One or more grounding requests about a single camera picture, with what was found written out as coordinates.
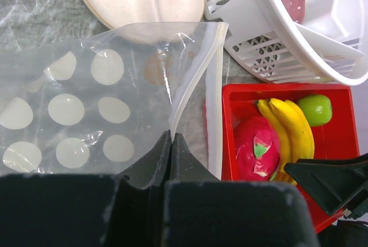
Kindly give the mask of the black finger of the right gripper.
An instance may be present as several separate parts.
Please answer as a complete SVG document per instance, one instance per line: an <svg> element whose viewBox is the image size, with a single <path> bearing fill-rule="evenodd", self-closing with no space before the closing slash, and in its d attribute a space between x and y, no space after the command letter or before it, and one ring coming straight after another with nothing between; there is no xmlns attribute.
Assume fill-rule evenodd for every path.
<svg viewBox="0 0 368 247"><path fill-rule="evenodd" d="M341 209L351 216L367 213L367 154L347 160L299 159L284 170L327 215Z"/></svg>

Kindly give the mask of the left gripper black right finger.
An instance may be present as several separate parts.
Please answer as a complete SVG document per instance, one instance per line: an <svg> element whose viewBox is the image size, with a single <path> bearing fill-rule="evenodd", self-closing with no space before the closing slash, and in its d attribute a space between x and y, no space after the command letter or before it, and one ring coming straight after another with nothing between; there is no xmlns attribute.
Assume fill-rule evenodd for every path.
<svg viewBox="0 0 368 247"><path fill-rule="evenodd" d="M168 182L219 182L190 151L181 133L176 133L170 153Z"/></svg>

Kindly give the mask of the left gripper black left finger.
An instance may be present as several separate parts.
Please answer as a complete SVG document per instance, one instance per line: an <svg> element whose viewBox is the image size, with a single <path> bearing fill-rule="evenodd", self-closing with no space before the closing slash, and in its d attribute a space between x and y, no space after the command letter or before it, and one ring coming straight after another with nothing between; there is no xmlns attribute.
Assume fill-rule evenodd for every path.
<svg viewBox="0 0 368 247"><path fill-rule="evenodd" d="M171 133L165 131L143 157L119 174L119 191L150 190L160 171L166 172L171 150Z"/></svg>

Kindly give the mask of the clear dotted zip top bag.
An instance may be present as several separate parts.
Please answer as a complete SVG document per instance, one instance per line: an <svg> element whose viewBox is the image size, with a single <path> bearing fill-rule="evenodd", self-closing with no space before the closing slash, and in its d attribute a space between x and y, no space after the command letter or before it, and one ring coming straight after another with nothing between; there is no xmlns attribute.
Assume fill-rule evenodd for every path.
<svg viewBox="0 0 368 247"><path fill-rule="evenodd" d="M227 30L137 23L1 54L1 175L118 174L170 132L220 177Z"/></svg>

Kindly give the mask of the red plastic tray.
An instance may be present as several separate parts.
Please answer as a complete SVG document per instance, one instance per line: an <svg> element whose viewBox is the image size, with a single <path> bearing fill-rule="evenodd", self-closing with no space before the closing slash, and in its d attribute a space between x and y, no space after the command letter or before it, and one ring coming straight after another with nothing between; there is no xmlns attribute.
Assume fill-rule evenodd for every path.
<svg viewBox="0 0 368 247"><path fill-rule="evenodd" d="M238 180L233 130L238 122L259 115L254 102L278 98L297 101L310 94L327 96L333 107L326 125L312 128L316 159L351 159L360 155L351 90L340 84L228 84L223 87L223 180Z"/></svg>

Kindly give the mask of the yellow banana bunch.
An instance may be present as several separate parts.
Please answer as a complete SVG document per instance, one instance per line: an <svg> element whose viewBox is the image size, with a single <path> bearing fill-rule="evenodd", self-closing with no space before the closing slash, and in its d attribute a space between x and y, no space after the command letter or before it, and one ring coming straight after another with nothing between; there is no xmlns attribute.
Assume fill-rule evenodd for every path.
<svg viewBox="0 0 368 247"><path fill-rule="evenodd" d="M315 141L311 127L304 113L296 103L290 100L259 99L255 102L258 111L268 120L280 140L281 165L272 179L296 185L284 170L287 163L295 163L299 159L313 159Z"/></svg>

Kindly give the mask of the pink dragon fruit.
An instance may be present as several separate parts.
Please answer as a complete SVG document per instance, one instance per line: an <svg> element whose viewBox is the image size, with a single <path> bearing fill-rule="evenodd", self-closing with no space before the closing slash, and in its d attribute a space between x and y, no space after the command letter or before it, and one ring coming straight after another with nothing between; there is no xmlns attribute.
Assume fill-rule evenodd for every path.
<svg viewBox="0 0 368 247"><path fill-rule="evenodd" d="M234 129L235 159L239 179L269 181L279 170L281 143L264 117L252 115Z"/></svg>

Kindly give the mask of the green apple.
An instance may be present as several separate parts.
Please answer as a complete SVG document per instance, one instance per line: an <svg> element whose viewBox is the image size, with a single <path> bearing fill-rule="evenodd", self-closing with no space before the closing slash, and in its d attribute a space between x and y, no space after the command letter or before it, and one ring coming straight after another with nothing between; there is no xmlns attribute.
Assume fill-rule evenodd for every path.
<svg viewBox="0 0 368 247"><path fill-rule="evenodd" d="M297 101L297 105L311 127L325 125L332 119L332 104L325 95L311 94L304 96Z"/></svg>

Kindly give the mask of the white plastic basket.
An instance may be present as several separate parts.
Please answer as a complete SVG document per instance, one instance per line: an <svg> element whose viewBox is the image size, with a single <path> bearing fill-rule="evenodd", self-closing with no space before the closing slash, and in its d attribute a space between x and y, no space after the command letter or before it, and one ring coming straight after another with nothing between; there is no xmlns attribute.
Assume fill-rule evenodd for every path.
<svg viewBox="0 0 368 247"><path fill-rule="evenodd" d="M281 0L206 0L205 17L229 25L225 49L270 83L367 80L367 0L306 0L294 22Z"/></svg>

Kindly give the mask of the beige divided plate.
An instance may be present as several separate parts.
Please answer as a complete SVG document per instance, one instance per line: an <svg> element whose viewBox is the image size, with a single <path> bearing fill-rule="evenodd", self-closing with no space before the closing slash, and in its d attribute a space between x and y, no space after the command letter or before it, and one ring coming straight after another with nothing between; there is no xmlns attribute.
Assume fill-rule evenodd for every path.
<svg viewBox="0 0 368 247"><path fill-rule="evenodd" d="M205 0L83 0L109 29L138 43L179 41L192 34L204 15Z"/></svg>

